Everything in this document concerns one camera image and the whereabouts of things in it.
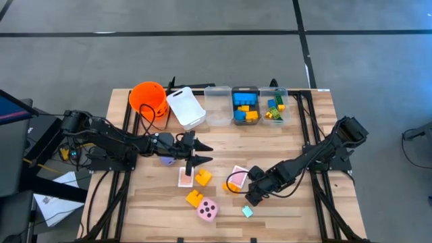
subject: pink dice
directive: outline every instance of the pink dice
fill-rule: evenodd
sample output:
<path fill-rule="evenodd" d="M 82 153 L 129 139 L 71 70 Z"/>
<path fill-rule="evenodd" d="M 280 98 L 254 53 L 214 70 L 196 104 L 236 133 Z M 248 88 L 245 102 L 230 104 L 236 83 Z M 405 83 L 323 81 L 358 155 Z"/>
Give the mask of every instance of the pink dice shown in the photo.
<path fill-rule="evenodd" d="M 204 219 L 207 222 L 212 222 L 216 218 L 216 214 L 219 211 L 219 206 L 217 206 L 216 202 L 208 198 L 203 198 L 198 208 L 196 209 L 196 213 L 201 219 Z"/>

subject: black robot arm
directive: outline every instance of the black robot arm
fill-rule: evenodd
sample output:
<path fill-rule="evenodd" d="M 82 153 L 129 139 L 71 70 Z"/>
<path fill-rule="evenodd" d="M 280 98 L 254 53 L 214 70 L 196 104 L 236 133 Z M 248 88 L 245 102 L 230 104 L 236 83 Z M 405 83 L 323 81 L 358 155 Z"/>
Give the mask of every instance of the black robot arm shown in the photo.
<path fill-rule="evenodd" d="M 366 140 L 368 132 L 355 118 L 344 117 L 337 121 L 331 134 L 323 142 L 312 146 L 307 153 L 295 159 L 288 159 L 277 163 L 264 172 L 257 166 L 252 167 L 248 173 L 252 181 L 248 186 L 246 199 L 257 206 L 264 195 L 280 192 L 296 181 L 304 169 L 314 163 L 329 163 L 335 158 L 340 148 L 354 149 Z"/>
<path fill-rule="evenodd" d="M 144 157 L 157 155 L 173 159 L 186 160 L 186 175 L 190 176 L 192 168 L 213 158 L 194 155 L 195 151 L 212 151 L 195 137 L 195 131 L 185 132 L 180 140 L 169 132 L 135 136 L 116 128 L 102 117 L 93 117 L 86 111 L 66 111 L 61 125 L 65 136 L 82 138 L 107 152 L 111 159 L 126 163 L 132 154 Z"/>

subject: gray floor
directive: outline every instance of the gray floor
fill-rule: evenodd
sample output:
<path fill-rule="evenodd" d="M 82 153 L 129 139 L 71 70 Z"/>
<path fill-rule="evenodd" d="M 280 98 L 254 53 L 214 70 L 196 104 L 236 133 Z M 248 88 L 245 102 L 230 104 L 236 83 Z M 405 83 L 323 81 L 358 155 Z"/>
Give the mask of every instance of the gray floor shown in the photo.
<path fill-rule="evenodd" d="M 301 0 L 306 30 L 432 28 L 432 2 Z M 0 32 L 111 32 L 297 28 L 291 1 L 14 0 Z M 430 242 L 432 171 L 403 157 L 400 134 L 432 121 L 432 35 L 308 36 L 318 88 L 330 88 L 338 117 L 355 115 L 370 136 L 352 164 L 368 237 Z M 0 87 L 51 113 L 104 115 L 112 88 L 153 80 L 308 88 L 298 36 L 0 38 Z M 432 167 L 422 139 L 406 145 Z M 62 171 L 73 170 L 51 161 Z M 48 173 L 42 175 L 54 177 Z M 79 178 L 86 176 L 79 172 Z M 87 182 L 80 182 L 82 187 Z M 72 240 L 81 211 L 39 242 Z"/>

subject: white paper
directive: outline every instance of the white paper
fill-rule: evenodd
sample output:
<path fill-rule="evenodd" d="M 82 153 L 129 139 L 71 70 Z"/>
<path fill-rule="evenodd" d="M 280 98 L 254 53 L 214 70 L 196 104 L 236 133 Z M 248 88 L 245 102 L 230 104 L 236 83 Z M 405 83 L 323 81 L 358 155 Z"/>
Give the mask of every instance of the white paper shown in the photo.
<path fill-rule="evenodd" d="M 66 174 L 60 176 L 55 179 L 54 182 L 66 183 L 67 185 L 78 187 L 78 183 L 76 182 L 76 177 L 74 172 L 67 172 Z M 45 196 L 40 194 L 34 194 L 34 198 L 38 203 L 40 210 L 42 211 L 42 215 L 45 220 L 53 217 L 50 220 L 47 220 L 47 225 L 52 227 L 59 223 L 62 219 L 66 218 L 69 214 L 71 214 L 74 209 L 77 209 L 84 205 L 81 202 L 72 202 L 68 200 L 58 199 L 52 196 Z"/>

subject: monitor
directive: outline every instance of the monitor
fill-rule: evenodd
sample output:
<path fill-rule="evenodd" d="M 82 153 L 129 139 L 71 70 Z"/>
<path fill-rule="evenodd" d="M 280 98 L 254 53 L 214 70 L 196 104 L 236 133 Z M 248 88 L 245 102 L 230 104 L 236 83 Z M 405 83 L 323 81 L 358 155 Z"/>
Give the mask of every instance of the monitor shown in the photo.
<path fill-rule="evenodd" d="M 30 119 L 39 112 L 0 90 L 0 125 Z"/>

